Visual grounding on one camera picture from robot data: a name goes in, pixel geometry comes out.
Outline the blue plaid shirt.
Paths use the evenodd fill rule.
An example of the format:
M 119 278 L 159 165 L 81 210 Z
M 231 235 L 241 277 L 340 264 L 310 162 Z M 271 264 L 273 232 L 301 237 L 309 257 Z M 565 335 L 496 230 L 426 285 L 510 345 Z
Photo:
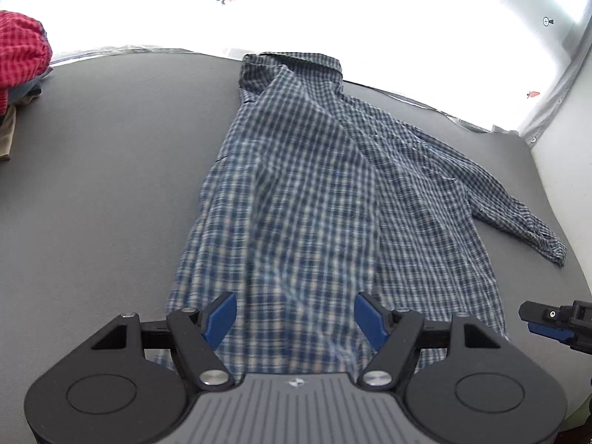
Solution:
M 239 90 L 166 305 L 235 294 L 219 349 L 233 374 L 357 374 L 372 357 L 354 321 L 361 292 L 503 334 L 477 222 L 565 262 L 552 229 L 479 164 L 347 95 L 336 59 L 249 54 Z

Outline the dark clothes pile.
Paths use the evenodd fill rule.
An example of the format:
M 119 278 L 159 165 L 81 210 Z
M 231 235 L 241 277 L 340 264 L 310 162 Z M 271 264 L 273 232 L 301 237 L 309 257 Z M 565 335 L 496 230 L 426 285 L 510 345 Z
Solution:
M 1 116 L 1 161 L 9 161 L 16 130 L 17 109 L 27 106 L 37 99 L 41 92 L 41 82 L 52 72 L 49 66 L 41 75 L 8 90 L 6 113 Z

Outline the white printed backdrop cloth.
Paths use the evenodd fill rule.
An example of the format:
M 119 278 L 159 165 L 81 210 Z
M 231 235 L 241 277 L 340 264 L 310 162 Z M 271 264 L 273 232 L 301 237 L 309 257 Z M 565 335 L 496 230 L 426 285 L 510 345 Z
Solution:
M 1 0 L 55 56 L 183 48 L 317 52 L 353 82 L 483 128 L 523 130 L 584 48 L 591 0 Z

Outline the red checkered garment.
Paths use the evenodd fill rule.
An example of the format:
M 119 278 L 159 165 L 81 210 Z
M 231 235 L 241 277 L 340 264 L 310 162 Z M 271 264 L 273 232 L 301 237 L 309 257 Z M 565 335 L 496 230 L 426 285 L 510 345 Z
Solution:
M 49 67 L 52 49 L 42 23 L 18 12 L 1 11 L 1 114 L 9 91 L 41 76 Z

